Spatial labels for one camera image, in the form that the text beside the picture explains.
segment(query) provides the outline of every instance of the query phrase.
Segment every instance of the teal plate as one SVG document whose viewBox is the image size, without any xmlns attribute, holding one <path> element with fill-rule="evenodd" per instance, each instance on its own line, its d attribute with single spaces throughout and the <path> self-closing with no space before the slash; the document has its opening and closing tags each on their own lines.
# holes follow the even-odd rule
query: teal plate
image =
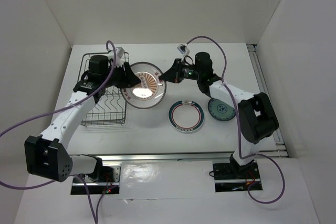
<svg viewBox="0 0 336 224">
<path fill-rule="evenodd" d="M 236 116 L 234 108 L 218 99 L 211 98 L 208 103 L 210 115 L 219 121 L 230 121 Z"/>
</svg>

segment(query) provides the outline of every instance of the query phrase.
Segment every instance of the white wall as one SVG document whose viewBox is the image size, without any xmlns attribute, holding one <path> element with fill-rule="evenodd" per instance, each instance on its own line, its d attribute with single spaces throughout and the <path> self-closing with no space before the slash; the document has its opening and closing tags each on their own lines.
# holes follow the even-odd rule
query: white wall
<svg viewBox="0 0 336 224">
<path fill-rule="evenodd" d="M 71 44 L 256 43 L 280 0 L 46 0 Z"/>
<path fill-rule="evenodd" d="M 257 47 L 290 154 L 322 224 L 335 223 L 336 0 L 281 0 Z"/>
<path fill-rule="evenodd" d="M 0 0 L 0 131 L 55 106 L 69 43 L 44 0 Z M 24 141 L 49 119 L 0 139 L 0 180 L 25 186 Z M 14 223 L 22 191 L 0 186 L 1 223 Z"/>
</svg>

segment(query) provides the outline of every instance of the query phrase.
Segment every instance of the white enclosure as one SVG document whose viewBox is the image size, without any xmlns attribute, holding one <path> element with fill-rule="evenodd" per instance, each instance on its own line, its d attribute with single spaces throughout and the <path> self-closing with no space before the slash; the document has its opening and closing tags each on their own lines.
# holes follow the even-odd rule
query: white enclosure
<svg viewBox="0 0 336 224">
<path fill-rule="evenodd" d="M 286 191 L 279 202 L 264 206 L 245 192 L 214 193 L 209 160 L 151 164 L 139 159 L 123 165 L 120 194 L 103 200 L 101 223 L 334 223 L 336 0 L 0 0 L 0 5 L 0 131 L 66 104 L 82 55 L 100 51 L 107 39 L 128 50 L 131 63 L 148 61 L 164 71 L 179 56 L 176 43 L 207 35 L 228 54 L 228 82 L 269 92 L 286 147 L 275 134 L 262 151 L 275 156 L 284 171 Z M 191 49 L 193 55 L 209 52 L 215 72 L 221 73 L 223 58 L 213 44 Z M 183 98 L 197 100 L 206 110 L 208 98 L 195 84 L 186 81 L 181 87 Z M 149 161 L 155 153 L 206 157 L 221 152 L 217 158 L 227 159 L 237 145 L 236 121 L 222 127 L 207 115 L 204 129 L 193 137 L 181 135 L 164 115 L 177 97 L 170 83 L 167 102 L 142 113 L 128 108 L 126 130 L 80 126 L 68 151 L 148 154 Z M 151 111 L 160 116 L 153 118 Z M 1 137 L 1 181 L 16 186 L 45 181 L 28 177 L 24 141 L 50 120 L 33 121 Z M 156 140 L 151 134 L 162 136 Z M 281 158 L 286 148 L 291 158 Z M 281 186 L 278 171 L 266 159 L 258 164 L 263 190 L 253 194 L 274 199 Z M 166 173 L 151 184 L 139 183 L 126 176 L 130 167 Z M 87 197 L 71 196 L 70 187 L 70 178 L 24 193 L 0 187 L 2 223 L 92 223 Z"/>
<path fill-rule="evenodd" d="M 336 0 L 281 0 L 257 53 L 289 154 L 321 223 L 334 223 Z"/>
</svg>

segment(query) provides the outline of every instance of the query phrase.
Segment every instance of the plate rim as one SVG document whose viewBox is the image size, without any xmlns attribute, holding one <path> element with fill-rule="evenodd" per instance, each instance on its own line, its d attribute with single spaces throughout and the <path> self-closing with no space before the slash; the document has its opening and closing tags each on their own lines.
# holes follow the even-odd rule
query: plate rim
<svg viewBox="0 0 336 224">
<path fill-rule="evenodd" d="M 152 63 L 150 63 L 150 62 L 146 62 L 146 61 L 139 61 L 139 62 L 133 63 L 132 65 L 130 65 L 130 67 L 132 68 L 133 66 L 135 66 L 135 65 L 139 65 L 139 64 L 147 64 L 147 65 L 151 65 L 152 67 L 155 67 L 155 68 L 160 72 L 161 75 L 163 75 L 163 72 L 161 71 L 161 69 L 160 69 L 158 66 L 156 66 L 156 65 L 154 65 L 154 64 L 152 64 Z M 137 109 L 140 109 L 140 110 L 150 109 L 150 108 L 152 108 L 152 107 L 157 106 L 160 102 L 162 102 L 163 98 L 164 98 L 165 95 L 166 95 L 166 91 L 167 91 L 167 83 L 166 83 L 166 81 L 163 81 L 163 82 L 164 82 L 164 91 L 163 91 L 163 95 L 162 95 L 161 100 L 160 100 L 157 104 L 154 104 L 153 106 L 150 106 L 150 107 L 146 107 L 146 108 L 137 107 L 137 106 L 133 105 L 132 103 L 130 103 L 130 102 L 125 98 L 125 96 L 124 96 L 124 94 L 123 94 L 123 92 L 122 92 L 122 89 L 120 89 L 120 93 L 121 93 L 122 97 L 124 98 L 125 102 L 128 103 L 129 105 L 131 105 L 132 107 L 137 108 Z"/>
<path fill-rule="evenodd" d="M 200 117 L 199 117 L 200 123 L 198 124 L 197 128 L 193 131 L 181 131 L 178 128 L 176 128 L 176 126 L 178 126 L 178 125 L 176 124 L 176 126 L 174 126 L 174 123 L 172 122 L 172 121 L 174 121 L 173 116 L 172 116 L 173 110 L 175 108 L 177 108 L 177 106 L 179 106 L 179 105 L 186 105 L 186 104 L 184 104 L 185 102 L 189 102 L 190 103 L 189 105 L 193 104 L 196 107 L 196 109 L 199 110 L 199 112 L 200 112 Z M 176 129 L 177 131 L 182 132 L 182 133 L 193 133 L 193 132 L 198 131 L 201 128 L 201 126 L 203 125 L 203 123 L 205 121 L 205 114 L 204 114 L 204 111 L 203 111 L 202 107 L 197 102 L 195 102 L 193 100 L 179 100 L 179 101 L 175 102 L 173 105 L 171 105 L 171 107 L 169 108 L 168 119 L 169 119 L 169 122 L 170 122 L 171 126 L 174 129 Z"/>
</svg>

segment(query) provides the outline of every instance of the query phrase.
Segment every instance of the white table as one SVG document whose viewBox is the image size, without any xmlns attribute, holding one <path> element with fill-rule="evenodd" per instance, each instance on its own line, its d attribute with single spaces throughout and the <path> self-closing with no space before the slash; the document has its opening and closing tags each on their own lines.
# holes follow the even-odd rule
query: white table
<svg viewBox="0 0 336 224">
<path fill-rule="evenodd" d="M 215 193 L 213 178 L 208 171 L 211 162 L 191 162 L 187 176 L 181 176 L 184 162 L 174 162 L 176 169 L 157 176 L 153 183 L 151 173 L 144 165 L 134 169 L 143 171 L 140 179 L 122 184 L 119 195 L 106 195 L 100 205 L 99 223 L 118 224 L 318 224 L 313 204 L 298 161 L 294 158 L 277 158 L 286 179 L 283 198 L 272 205 L 253 202 L 247 193 Z M 156 170 L 169 171 L 168 164 L 157 163 Z M 263 191 L 252 194 L 260 200 L 272 200 L 281 191 L 281 179 L 274 164 L 267 159 L 258 160 Z M 29 176 L 27 185 L 37 185 L 45 179 Z M 64 223 L 92 224 L 93 218 L 86 195 L 70 195 L 71 178 L 63 183 L 25 191 L 15 224 Z M 96 207 L 99 195 L 92 196 Z"/>
<path fill-rule="evenodd" d="M 178 57 L 177 45 L 122 45 L 130 53 L 131 63 L 149 61 L 163 71 Z M 244 44 L 222 44 L 228 57 L 226 80 L 250 92 L 258 92 L 258 85 Z M 192 44 L 192 53 L 201 50 L 211 54 L 215 72 L 222 70 L 223 58 L 212 44 Z M 74 46 L 57 108 L 66 104 L 77 81 L 83 54 L 104 51 L 104 45 Z M 124 129 L 90 130 L 80 126 L 73 136 L 69 153 L 168 153 L 168 152 L 232 152 L 237 145 L 236 121 L 217 122 L 206 111 L 208 98 L 198 91 L 195 83 L 185 80 L 183 93 L 177 84 L 169 84 L 164 101 L 149 110 L 128 110 Z M 205 110 L 205 123 L 193 134 L 173 129 L 167 112 L 174 101 L 193 99 Z M 275 150 L 270 137 L 264 150 Z M 141 176 L 121 176 L 120 194 L 106 195 L 99 211 L 99 223 L 306 223 L 318 224 L 306 183 L 296 159 L 277 158 L 284 172 L 286 191 L 283 198 L 272 205 L 253 202 L 246 192 L 215 193 L 214 180 L 208 172 L 211 161 L 201 162 L 123 162 Z M 272 200 L 281 190 L 281 179 L 272 162 L 259 159 L 263 191 L 252 192 L 261 200 Z M 149 170 L 163 171 L 153 177 Z M 27 185 L 46 180 L 30 175 Z M 71 181 L 52 183 L 46 187 L 25 191 L 16 217 L 16 224 L 35 223 L 93 223 L 87 196 L 71 196 Z M 99 195 L 92 197 L 94 206 Z"/>
<path fill-rule="evenodd" d="M 130 54 L 130 64 L 147 61 L 163 72 L 181 55 L 178 44 L 131 44 L 122 46 Z M 259 87 L 245 44 L 221 44 L 228 66 L 226 81 L 246 91 L 258 93 Z M 214 44 L 190 44 L 191 56 L 208 52 L 215 73 L 221 75 L 224 58 Z M 74 45 L 64 76 L 56 108 L 63 107 L 77 82 L 82 56 L 91 52 L 105 52 L 105 45 Z M 168 120 L 170 106 L 179 100 L 194 100 L 204 110 L 202 128 L 183 134 L 172 128 Z M 236 119 L 219 122 L 207 110 L 209 98 L 202 94 L 195 81 L 167 84 L 163 101 L 147 110 L 127 107 L 126 124 L 120 127 L 79 126 L 68 147 L 70 154 L 143 154 L 143 153 L 200 153 L 233 152 L 237 146 Z M 275 150 L 274 138 L 269 137 L 263 151 Z"/>
</svg>

